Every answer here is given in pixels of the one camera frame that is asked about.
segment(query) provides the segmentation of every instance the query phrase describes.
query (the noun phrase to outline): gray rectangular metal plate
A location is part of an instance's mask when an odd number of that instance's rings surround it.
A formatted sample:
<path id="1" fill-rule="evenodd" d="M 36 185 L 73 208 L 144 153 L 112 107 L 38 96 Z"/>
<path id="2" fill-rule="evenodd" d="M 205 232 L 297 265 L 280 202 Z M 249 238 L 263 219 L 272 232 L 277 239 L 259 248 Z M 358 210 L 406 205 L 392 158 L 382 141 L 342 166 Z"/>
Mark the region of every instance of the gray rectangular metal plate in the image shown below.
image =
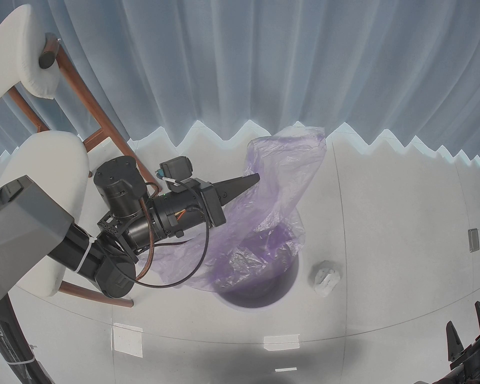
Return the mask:
<path id="1" fill-rule="evenodd" d="M 470 252 L 480 250 L 478 229 L 474 228 L 468 230 L 468 243 L 470 244 Z"/>

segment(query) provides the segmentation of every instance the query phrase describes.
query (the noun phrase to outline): white cushion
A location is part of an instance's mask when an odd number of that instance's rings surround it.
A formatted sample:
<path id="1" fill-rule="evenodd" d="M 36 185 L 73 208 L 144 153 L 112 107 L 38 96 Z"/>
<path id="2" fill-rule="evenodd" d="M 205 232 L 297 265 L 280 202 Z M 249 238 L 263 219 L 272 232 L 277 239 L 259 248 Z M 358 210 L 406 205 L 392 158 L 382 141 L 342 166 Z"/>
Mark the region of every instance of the white cushion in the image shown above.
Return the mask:
<path id="1" fill-rule="evenodd" d="M 22 5 L 0 24 L 0 96 L 22 82 L 37 97 L 52 99 L 60 80 L 57 62 L 41 69 L 38 57 L 45 46 L 45 31 L 30 4 Z"/>
<path id="2" fill-rule="evenodd" d="M 12 155 L 0 186 L 27 175 L 78 222 L 88 179 L 88 156 L 73 133 L 48 131 L 30 136 Z M 54 295 L 65 267 L 44 257 L 17 285 L 41 297 Z"/>

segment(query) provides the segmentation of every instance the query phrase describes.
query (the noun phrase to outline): chair seat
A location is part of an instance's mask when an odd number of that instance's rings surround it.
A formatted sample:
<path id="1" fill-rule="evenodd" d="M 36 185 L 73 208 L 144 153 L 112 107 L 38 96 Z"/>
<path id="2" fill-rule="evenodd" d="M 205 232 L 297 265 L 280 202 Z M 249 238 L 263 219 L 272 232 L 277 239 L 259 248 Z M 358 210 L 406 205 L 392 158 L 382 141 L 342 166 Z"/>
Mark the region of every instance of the chair seat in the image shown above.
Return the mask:
<path id="1" fill-rule="evenodd" d="M 69 132 L 40 132 L 12 155 L 0 186 L 27 175 L 78 222 L 88 180 L 88 157 L 79 137 Z M 57 293 L 65 267 L 46 256 L 17 285 L 40 297 Z"/>

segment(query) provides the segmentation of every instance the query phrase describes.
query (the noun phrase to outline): blue curtain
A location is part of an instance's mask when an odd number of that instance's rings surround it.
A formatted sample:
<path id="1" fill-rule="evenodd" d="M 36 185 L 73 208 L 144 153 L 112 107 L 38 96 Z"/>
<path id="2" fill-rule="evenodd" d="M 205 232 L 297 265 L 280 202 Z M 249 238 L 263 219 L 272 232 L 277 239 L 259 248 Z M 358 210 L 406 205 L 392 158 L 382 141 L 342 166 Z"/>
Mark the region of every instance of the blue curtain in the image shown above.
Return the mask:
<path id="1" fill-rule="evenodd" d="M 480 151 L 480 1 L 29 3 L 127 139 L 162 126 L 178 145 L 196 120 L 224 140 L 248 119 L 271 133 L 346 121 L 369 144 L 388 128 L 403 145 Z M 0 19 L 21 4 L 0 2 Z M 64 81 L 54 100 L 19 88 L 50 128 L 99 128 Z M 4 96 L 0 150 L 31 132 Z"/>

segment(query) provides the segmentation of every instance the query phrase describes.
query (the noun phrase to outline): wooden chair frame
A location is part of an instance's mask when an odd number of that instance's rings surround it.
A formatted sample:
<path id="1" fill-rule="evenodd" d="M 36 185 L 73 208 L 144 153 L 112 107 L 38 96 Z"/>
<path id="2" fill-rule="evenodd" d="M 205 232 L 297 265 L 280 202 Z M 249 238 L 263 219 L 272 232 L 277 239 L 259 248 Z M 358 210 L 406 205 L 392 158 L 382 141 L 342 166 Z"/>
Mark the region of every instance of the wooden chair frame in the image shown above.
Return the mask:
<path id="1" fill-rule="evenodd" d="M 111 120 L 108 118 L 107 114 L 103 111 L 97 100 L 94 98 L 88 87 L 85 85 L 80 74 L 77 72 L 74 65 L 68 58 L 67 53 L 59 44 L 56 36 L 48 33 L 46 35 L 46 39 L 47 42 L 40 58 L 42 58 L 43 55 L 47 54 L 50 55 L 47 59 L 53 58 L 50 65 L 53 64 L 54 60 L 57 61 L 61 74 L 65 77 L 70 87 L 77 94 L 78 98 L 82 101 L 83 105 L 85 105 L 87 110 L 92 114 L 92 116 L 100 125 L 100 129 L 98 131 L 96 131 L 84 140 L 84 145 L 87 152 L 91 151 L 103 140 L 110 137 L 113 143 L 124 155 L 132 156 L 135 158 L 138 169 L 147 182 L 156 182 L 154 176 L 147 170 L 147 168 L 143 165 L 135 152 L 130 148 L 125 139 L 118 132 L 117 128 L 115 128 Z M 28 105 L 28 103 L 18 92 L 15 86 L 10 88 L 8 94 L 16 103 L 16 105 L 18 105 L 18 107 L 22 110 L 22 112 L 36 126 L 37 132 L 49 131 L 48 126 L 41 120 L 41 118 L 35 113 L 35 111 L 33 111 L 30 105 Z M 103 295 L 101 292 L 79 287 L 66 281 L 62 281 L 59 292 L 102 303 L 119 305 L 122 307 L 131 308 L 133 306 L 132 300 L 111 299 Z"/>

